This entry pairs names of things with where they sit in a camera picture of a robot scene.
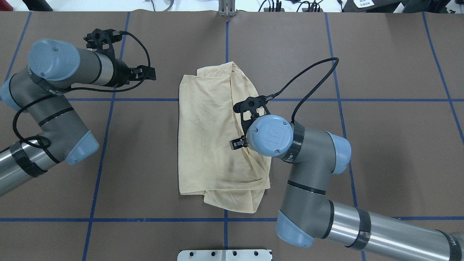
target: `white paper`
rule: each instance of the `white paper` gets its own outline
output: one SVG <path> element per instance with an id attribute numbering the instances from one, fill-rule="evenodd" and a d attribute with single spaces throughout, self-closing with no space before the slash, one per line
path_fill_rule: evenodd
<path id="1" fill-rule="evenodd" d="M 374 2 L 372 2 L 372 0 L 353 0 L 353 2 L 358 8 L 365 8 L 374 5 Z"/>

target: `robotic arm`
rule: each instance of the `robotic arm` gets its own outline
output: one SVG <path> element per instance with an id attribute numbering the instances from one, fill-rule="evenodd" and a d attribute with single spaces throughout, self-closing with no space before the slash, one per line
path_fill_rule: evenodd
<path id="1" fill-rule="evenodd" d="M 143 47 L 148 66 L 129 68 L 115 58 L 113 43 L 122 40 L 124 34 L 132 36 Z M 37 41 L 29 52 L 28 66 L 1 87 L 2 100 L 18 111 L 13 130 L 19 141 L 0 153 L 0 196 L 62 161 L 74 165 L 98 150 L 98 142 L 64 93 L 73 90 L 120 92 L 134 89 L 145 79 L 156 80 L 148 52 L 132 34 L 95 29 L 84 40 L 87 49 L 52 39 Z M 71 88 L 74 83 L 118 88 L 130 81 L 138 84 L 122 90 Z M 19 114 L 26 110 L 43 131 L 29 138 L 23 138 L 16 129 Z"/>
<path id="2" fill-rule="evenodd" d="M 327 199 L 331 175 L 342 173 L 350 161 L 349 142 L 271 115 L 265 104 L 272 98 L 249 97 L 234 105 L 245 135 L 232 140 L 231 146 L 234 150 L 249 146 L 261 155 L 292 163 L 277 218 L 276 233 L 282 240 L 308 248 L 315 238 L 328 239 L 405 261 L 463 260 L 464 233 L 422 228 Z M 266 115 L 259 115 L 259 107 Z M 246 111 L 251 113 L 249 120 L 243 118 Z"/>

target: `beige cloth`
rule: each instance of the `beige cloth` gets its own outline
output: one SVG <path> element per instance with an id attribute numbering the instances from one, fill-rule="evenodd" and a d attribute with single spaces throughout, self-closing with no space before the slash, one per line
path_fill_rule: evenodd
<path id="1" fill-rule="evenodd" d="M 243 135 L 232 106 L 258 92 L 233 62 L 184 75 L 179 87 L 179 191 L 204 195 L 223 209 L 255 213 L 270 188 L 271 158 L 250 148 L 231 150 Z"/>

